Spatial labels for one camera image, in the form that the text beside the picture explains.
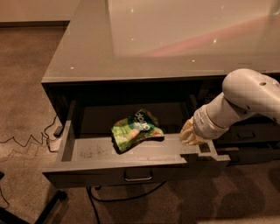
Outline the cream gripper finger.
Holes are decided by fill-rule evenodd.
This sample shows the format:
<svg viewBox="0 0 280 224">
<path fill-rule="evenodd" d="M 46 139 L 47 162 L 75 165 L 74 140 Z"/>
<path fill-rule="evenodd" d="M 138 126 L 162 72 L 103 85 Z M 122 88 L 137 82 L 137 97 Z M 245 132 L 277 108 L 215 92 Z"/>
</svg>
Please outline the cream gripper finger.
<svg viewBox="0 0 280 224">
<path fill-rule="evenodd" d="M 193 117 L 188 119 L 183 125 L 179 133 L 179 139 L 183 145 L 187 146 L 205 144 L 208 142 L 207 139 L 202 138 L 196 133 L 193 124 Z"/>
</svg>

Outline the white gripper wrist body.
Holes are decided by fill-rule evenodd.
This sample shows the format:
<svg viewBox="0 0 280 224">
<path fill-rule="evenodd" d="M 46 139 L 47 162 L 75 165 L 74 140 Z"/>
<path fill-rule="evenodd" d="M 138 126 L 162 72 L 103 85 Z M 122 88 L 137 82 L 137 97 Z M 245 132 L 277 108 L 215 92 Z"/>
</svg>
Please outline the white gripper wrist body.
<svg viewBox="0 0 280 224">
<path fill-rule="evenodd" d="M 221 128 L 211 121 L 206 105 L 194 112 L 193 128 L 196 134 L 204 139 L 217 139 L 228 131 L 228 128 Z"/>
</svg>

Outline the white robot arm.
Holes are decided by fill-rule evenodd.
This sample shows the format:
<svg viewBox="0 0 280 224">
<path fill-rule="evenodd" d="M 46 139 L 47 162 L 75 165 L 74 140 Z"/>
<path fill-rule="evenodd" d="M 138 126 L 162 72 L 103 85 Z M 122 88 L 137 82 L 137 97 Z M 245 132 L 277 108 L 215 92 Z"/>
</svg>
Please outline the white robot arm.
<svg viewBox="0 0 280 224">
<path fill-rule="evenodd" d="M 223 80 L 222 92 L 185 122 L 179 139 L 183 145 L 203 144 L 255 114 L 280 123 L 280 83 L 251 69 L 237 69 Z"/>
</svg>

